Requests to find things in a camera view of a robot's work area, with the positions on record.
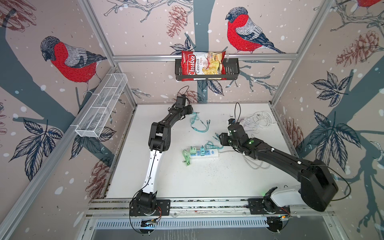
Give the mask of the green charger adapter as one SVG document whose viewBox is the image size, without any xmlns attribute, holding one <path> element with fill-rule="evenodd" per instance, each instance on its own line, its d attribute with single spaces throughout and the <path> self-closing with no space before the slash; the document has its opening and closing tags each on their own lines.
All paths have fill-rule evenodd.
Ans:
<svg viewBox="0 0 384 240">
<path fill-rule="evenodd" d="M 191 147 L 190 148 L 190 155 L 195 156 L 197 154 L 197 148 L 196 147 Z"/>
</svg>

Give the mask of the teal charger adapter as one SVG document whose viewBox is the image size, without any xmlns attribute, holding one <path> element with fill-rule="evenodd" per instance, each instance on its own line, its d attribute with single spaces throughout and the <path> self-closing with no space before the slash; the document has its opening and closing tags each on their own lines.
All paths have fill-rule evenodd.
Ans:
<svg viewBox="0 0 384 240">
<path fill-rule="evenodd" d="M 204 156 L 205 154 L 206 154 L 206 149 L 205 149 L 204 146 L 201 146 L 201 148 L 200 148 L 200 155 Z"/>
</svg>

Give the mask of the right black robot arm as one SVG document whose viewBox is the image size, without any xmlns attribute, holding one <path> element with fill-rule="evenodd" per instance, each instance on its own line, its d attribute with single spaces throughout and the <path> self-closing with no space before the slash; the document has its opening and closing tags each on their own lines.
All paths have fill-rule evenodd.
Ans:
<svg viewBox="0 0 384 240">
<path fill-rule="evenodd" d="M 328 166 L 322 161 L 299 159 L 261 139 L 249 138 L 240 123 L 232 122 L 227 132 L 219 135 L 219 140 L 222 146 L 230 146 L 244 156 L 266 162 L 295 178 L 301 184 L 302 200 L 315 211 L 325 211 L 339 190 Z"/>
</svg>

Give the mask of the white blue power strip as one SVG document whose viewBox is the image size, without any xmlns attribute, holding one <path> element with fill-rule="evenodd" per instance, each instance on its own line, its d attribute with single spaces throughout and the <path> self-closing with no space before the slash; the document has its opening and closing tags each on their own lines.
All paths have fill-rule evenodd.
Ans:
<svg viewBox="0 0 384 240">
<path fill-rule="evenodd" d="M 191 160 L 202 160 L 202 159 L 210 159 L 210 158 L 218 158 L 219 151 L 217 149 L 208 149 L 204 150 L 204 154 L 201 154 L 201 150 L 197 149 L 196 152 L 190 154 Z"/>
</svg>

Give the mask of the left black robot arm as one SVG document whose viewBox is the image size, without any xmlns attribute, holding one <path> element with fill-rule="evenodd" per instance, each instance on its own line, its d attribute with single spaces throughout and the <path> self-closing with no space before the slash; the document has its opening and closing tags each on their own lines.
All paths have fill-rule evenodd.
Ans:
<svg viewBox="0 0 384 240">
<path fill-rule="evenodd" d="M 168 115 L 151 125 L 149 135 L 150 161 L 143 186 L 134 194 L 130 203 L 133 216 L 151 216 L 157 208 L 157 173 L 163 153 L 171 145 L 171 129 L 174 124 L 193 113 L 193 107 L 185 94 L 178 96 L 168 109 Z"/>
</svg>

